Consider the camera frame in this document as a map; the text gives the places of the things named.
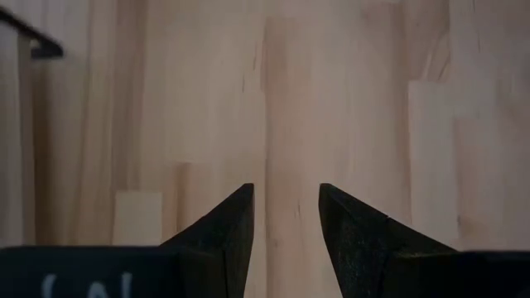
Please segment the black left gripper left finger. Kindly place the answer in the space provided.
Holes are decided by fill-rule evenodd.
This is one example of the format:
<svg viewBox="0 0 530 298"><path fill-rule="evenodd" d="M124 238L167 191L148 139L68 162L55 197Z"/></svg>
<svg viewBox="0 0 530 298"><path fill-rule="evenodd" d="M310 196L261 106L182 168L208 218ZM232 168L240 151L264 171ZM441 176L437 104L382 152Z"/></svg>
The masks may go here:
<svg viewBox="0 0 530 298"><path fill-rule="evenodd" d="M246 183L160 248L179 257L186 297L243 298L253 235L254 185Z"/></svg>

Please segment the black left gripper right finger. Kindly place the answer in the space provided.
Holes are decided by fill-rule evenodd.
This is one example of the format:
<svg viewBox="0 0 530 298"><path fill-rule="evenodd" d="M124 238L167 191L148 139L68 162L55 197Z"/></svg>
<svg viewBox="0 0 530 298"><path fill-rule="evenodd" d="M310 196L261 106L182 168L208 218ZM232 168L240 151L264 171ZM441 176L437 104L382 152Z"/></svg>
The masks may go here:
<svg viewBox="0 0 530 298"><path fill-rule="evenodd" d="M386 262L394 255L455 251L329 183L320 185L318 206L343 297L379 297Z"/></svg>

